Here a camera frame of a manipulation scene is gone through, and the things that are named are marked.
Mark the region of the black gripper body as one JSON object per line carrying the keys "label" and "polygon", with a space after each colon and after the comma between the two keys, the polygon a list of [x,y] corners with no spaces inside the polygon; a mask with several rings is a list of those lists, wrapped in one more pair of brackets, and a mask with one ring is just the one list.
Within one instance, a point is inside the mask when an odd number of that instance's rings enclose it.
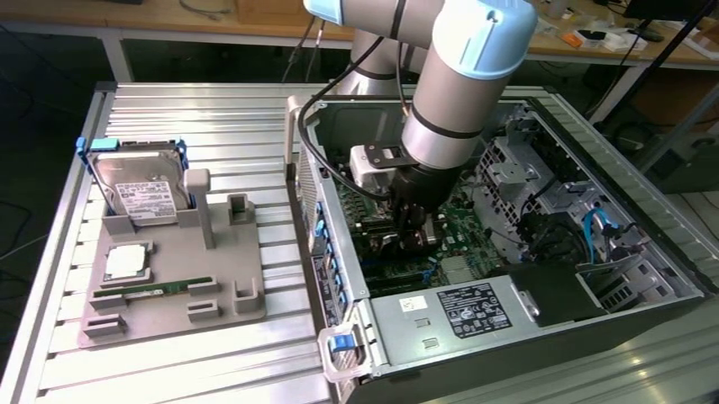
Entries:
{"label": "black gripper body", "polygon": [[418,164],[399,167],[390,186],[394,217],[407,210],[411,215],[429,215],[449,200],[462,168],[435,169]]}

